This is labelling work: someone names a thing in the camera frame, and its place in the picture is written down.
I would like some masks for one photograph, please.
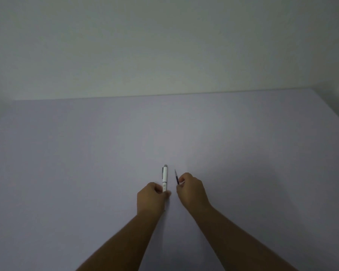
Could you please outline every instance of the person's left hand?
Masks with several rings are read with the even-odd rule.
[[[159,218],[170,195],[171,191],[162,192],[161,185],[150,182],[137,194],[137,215],[146,213]]]

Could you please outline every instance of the forearm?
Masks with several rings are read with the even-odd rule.
[[[149,213],[136,215],[77,271],[138,270],[158,220]]]
[[[226,270],[295,270],[213,207],[191,215]]]

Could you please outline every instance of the person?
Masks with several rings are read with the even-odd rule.
[[[208,201],[202,182],[184,173],[177,194],[215,251],[225,270],[296,270],[254,237],[236,226]],[[152,233],[171,195],[147,184],[137,194],[137,215],[77,271],[138,270]]]

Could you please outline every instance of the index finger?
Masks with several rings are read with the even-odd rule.
[[[155,182],[150,182],[147,184],[148,187],[151,187],[152,189],[154,189],[155,191],[158,192],[162,192],[163,187],[161,185],[159,185],[158,183]]]
[[[186,172],[182,174],[181,177],[178,178],[178,182],[190,181],[192,179],[193,179],[193,176],[190,173]]]

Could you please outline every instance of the pen barrel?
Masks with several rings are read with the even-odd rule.
[[[165,165],[163,167],[163,172],[162,172],[162,189],[163,192],[167,190],[167,172],[168,172],[168,167]]]

